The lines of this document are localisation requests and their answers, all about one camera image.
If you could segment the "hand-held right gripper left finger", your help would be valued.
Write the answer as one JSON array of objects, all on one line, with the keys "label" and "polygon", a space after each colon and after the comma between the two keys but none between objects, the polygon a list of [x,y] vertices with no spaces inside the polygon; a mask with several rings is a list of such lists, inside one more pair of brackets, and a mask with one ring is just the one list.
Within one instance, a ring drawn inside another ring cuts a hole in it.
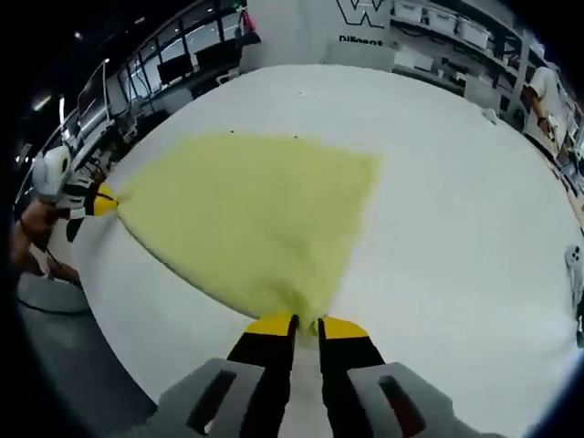
[{"label": "hand-held right gripper left finger", "polygon": [[276,437],[290,397],[299,318],[250,324],[225,359],[212,358],[160,398],[159,437]]}]

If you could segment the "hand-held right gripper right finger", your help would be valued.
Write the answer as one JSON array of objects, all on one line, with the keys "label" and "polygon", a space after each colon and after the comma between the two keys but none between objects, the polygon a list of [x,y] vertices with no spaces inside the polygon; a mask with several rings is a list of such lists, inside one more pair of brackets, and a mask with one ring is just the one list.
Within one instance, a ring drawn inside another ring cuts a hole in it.
[{"label": "hand-held right gripper right finger", "polygon": [[336,437],[454,437],[452,401],[404,365],[384,361],[364,328],[318,320],[322,396]]}]

